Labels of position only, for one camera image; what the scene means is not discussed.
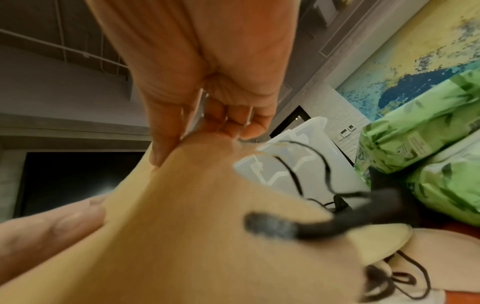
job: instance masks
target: yellow painted area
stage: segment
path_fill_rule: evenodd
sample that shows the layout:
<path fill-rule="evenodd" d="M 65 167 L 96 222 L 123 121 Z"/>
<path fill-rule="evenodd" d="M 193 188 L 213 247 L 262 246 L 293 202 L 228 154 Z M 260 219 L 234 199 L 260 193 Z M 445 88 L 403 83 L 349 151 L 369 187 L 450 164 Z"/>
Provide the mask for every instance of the yellow painted area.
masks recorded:
<path fill-rule="evenodd" d="M 416 60 L 432 53 L 425 72 L 467 63 L 471 53 L 464 49 L 478 37 L 461 39 L 461 27 L 472 21 L 480 23 L 480 0 L 430 0 L 393 37 L 389 66 L 396 75 L 392 70 L 385 75 L 390 85 L 406 74 L 418 73 Z"/>

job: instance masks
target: white label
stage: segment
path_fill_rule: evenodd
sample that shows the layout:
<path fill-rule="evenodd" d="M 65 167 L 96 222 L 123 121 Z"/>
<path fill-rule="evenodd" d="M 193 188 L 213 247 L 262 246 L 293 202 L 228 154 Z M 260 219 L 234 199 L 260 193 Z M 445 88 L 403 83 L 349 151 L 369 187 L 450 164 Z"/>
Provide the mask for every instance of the white label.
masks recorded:
<path fill-rule="evenodd" d="M 408 142 L 419 157 L 426 157 L 433 153 L 432 148 L 421 137 L 418 132 L 413 132 L 408 136 Z"/>

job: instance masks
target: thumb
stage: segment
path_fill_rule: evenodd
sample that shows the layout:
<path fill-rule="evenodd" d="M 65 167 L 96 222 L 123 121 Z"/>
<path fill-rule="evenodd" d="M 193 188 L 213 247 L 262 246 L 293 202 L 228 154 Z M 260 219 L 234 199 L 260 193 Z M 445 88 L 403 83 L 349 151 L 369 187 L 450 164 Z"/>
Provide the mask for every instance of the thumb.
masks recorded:
<path fill-rule="evenodd" d="M 91 206 L 68 215 L 33 215 L 0 224 L 0 285 L 96 231 L 105 215 L 102 206 Z"/>

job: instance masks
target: white brick wall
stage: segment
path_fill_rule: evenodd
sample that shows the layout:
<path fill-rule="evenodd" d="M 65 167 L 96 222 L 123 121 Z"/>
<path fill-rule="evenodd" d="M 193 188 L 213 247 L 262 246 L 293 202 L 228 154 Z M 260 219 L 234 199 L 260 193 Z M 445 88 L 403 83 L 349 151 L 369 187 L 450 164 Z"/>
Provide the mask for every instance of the white brick wall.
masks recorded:
<path fill-rule="evenodd" d="M 352 161 L 355 161 L 360 131 L 364 126 L 369 124 L 370 121 L 331 86 L 321 81 L 317 81 L 316 83 L 309 81 L 309 83 L 277 113 L 269 131 L 261 136 L 259 140 L 266 141 L 270 139 L 269 134 L 299 105 L 311 117 L 326 117 L 328 123 L 325 127 L 325 132 Z M 356 129 L 341 141 L 337 140 L 335 136 L 350 124 L 354 125 Z"/>

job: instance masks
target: ceiling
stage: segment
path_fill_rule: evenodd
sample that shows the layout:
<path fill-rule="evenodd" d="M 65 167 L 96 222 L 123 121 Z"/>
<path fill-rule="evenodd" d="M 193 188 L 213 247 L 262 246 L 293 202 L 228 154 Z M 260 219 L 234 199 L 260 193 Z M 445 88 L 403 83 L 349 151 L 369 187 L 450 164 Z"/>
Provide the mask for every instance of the ceiling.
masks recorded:
<path fill-rule="evenodd" d="M 55 0 L 1 0 L 0 29 L 15 32 L 43 41 L 62 44 Z M 63 38 L 66 47 L 101 56 L 117 62 L 119 56 L 108 40 L 104 39 L 102 54 L 102 32 L 84 0 L 58 0 Z M 11 46 L 64 60 L 62 49 L 46 46 L 5 34 L 0 34 L 0 44 Z M 114 75 L 128 74 L 126 68 L 86 58 L 82 54 L 66 52 L 66 60 L 86 68 Z"/>

